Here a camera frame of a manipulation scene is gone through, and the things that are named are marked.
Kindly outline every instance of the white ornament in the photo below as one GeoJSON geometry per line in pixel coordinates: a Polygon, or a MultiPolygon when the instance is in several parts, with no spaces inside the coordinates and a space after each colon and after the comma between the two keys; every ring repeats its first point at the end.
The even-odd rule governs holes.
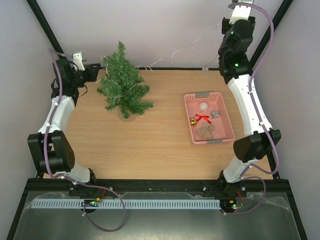
{"type": "Polygon", "coordinates": [[[206,102],[200,103],[199,109],[200,109],[201,112],[207,110],[208,109],[208,104],[206,102]]]}

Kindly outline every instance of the gold ornament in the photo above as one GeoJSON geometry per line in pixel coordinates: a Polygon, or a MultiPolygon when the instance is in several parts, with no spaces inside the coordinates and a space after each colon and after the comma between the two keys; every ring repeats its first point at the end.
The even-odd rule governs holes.
{"type": "Polygon", "coordinates": [[[194,117],[191,117],[190,118],[190,125],[191,127],[194,127],[195,125],[197,125],[197,119],[195,119],[194,117]]]}

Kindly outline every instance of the pink basket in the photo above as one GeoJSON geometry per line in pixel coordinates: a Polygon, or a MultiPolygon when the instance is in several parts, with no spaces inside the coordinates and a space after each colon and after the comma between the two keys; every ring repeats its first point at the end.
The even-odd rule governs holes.
{"type": "Polygon", "coordinates": [[[218,144],[235,140],[235,134],[231,126],[229,115],[225,106],[224,99],[220,92],[200,92],[184,95],[185,110],[190,129],[191,139],[194,146],[218,144]],[[200,112],[199,104],[205,102],[208,109],[200,112]],[[212,112],[219,111],[220,116],[212,118],[212,112]],[[210,116],[209,120],[214,125],[212,139],[203,139],[197,134],[197,130],[206,122],[205,119],[199,120],[196,126],[191,126],[190,118],[196,118],[196,114],[210,116]]]}

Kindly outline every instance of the red bow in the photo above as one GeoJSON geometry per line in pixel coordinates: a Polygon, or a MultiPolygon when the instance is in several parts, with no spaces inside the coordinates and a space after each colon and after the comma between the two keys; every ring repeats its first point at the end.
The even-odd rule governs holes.
{"type": "Polygon", "coordinates": [[[204,120],[206,120],[208,123],[212,124],[212,121],[210,121],[208,118],[209,116],[201,116],[199,114],[196,114],[196,116],[198,117],[198,119],[196,120],[197,122],[199,122],[199,120],[201,120],[202,118],[204,118],[204,120]]]}

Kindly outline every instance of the gray wall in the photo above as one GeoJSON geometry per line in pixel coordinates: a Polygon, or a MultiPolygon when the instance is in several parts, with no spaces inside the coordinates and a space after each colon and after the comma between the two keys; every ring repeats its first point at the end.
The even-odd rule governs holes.
{"type": "Polygon", "coordinates": [[[270,122],[280,129],[280,175],[289,179],[309,239],[319,239],[320,5],[295,0],[255,79],[270,122]]]}
{"type": "MultiPolygon", "coordinates": [[[[274,16],[282,0],[255,0],[274,16]]],[[[43,13],[65,52],[85,50],[89,63],[113,53],[117,42],[127,46],[127,57],[135,65],[154,67],[217,67],[223,35],[221,23],[232,10],[231,0],[38,0],[43,13]],[[189,45],[205,35],[192,47],[189,45]],[[169,57],[176,51],[173,63],[169,57]]],[[[268,27],[257,16],[251,56],[268,27]]]]}
{"type": "Polygon", "coordinates": [[[50,109],[50,44],[25,0],[0,7],[0,239],[6,239],[27,178],[36,170],[27,145],[50,109]]]}

